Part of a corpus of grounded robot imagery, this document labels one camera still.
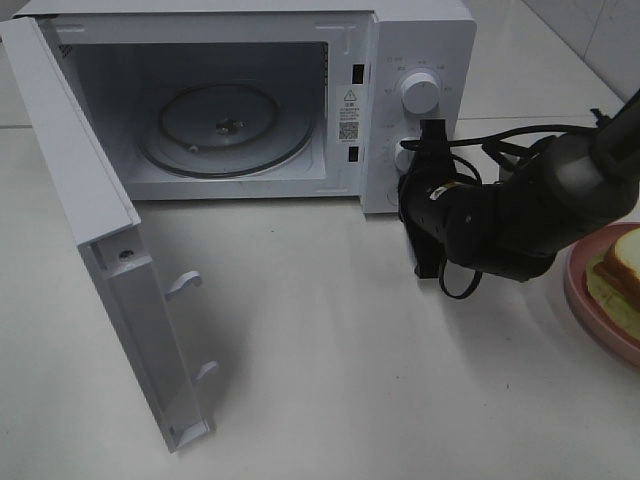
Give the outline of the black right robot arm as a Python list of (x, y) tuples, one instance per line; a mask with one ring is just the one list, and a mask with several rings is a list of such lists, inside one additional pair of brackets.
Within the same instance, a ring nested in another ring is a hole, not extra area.
[(527, 281), (556, 254), (627, 215), (639, 198), (639, 98), (596, 124), (534, 125), (450, 140), (424, 120), (399, 181), (399, 217), (421, 279), (447, 264)]

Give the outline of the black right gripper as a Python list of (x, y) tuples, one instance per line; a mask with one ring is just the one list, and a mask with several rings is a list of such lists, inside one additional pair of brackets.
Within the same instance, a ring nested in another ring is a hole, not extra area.
[(445, 122), (422, 120), (417, 140), (403, 140), (407, 168), (398, 184), (399, 218), (404, 225), (420, 279), (439, 277), (445, 253), (446, 217), (450, 207), (444, 195), (457, 187), (480, 183), (480, 174), (468, 161), (451, 152)]

